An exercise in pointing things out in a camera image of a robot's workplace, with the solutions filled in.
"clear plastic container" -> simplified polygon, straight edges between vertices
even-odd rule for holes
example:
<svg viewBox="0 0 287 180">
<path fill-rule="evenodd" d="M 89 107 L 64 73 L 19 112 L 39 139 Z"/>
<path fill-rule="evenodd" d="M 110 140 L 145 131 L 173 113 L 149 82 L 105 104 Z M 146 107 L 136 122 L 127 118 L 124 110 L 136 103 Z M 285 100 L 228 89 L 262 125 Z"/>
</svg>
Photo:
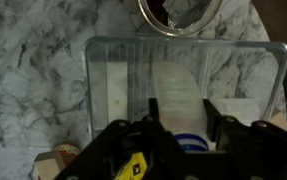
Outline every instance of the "clear plastic container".
<svg viewBox="0 0 287 180">
<path fill-rule="evenodd" d="M 83 53 L 92 138 L 114 119 L 141 120 L 156 96 L 152 66 L 172 62 L 203 98 L 253 99 L 269 120 L 287 69 L 287 45 L 168 37 L 94 37 Z"/>
</svg>

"marble countertop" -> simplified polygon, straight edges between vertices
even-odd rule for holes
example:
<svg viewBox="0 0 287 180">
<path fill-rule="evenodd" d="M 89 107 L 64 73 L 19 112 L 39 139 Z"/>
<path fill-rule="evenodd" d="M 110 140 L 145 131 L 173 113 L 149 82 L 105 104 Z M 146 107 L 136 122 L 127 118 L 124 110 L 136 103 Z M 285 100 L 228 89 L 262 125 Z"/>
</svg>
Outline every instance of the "marble countertop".
<svg viewBox="0 0 287 180">
<path fill-rule="evenodd" d="M 125 2 L 0 1 L 0 179 L 37 179 L 38 153 L 89 143 L 82 46 L 98 34 L 139 31 Z M 224 0 L 191 37 L 269 41 L 250 0 Z"/>
</svg>

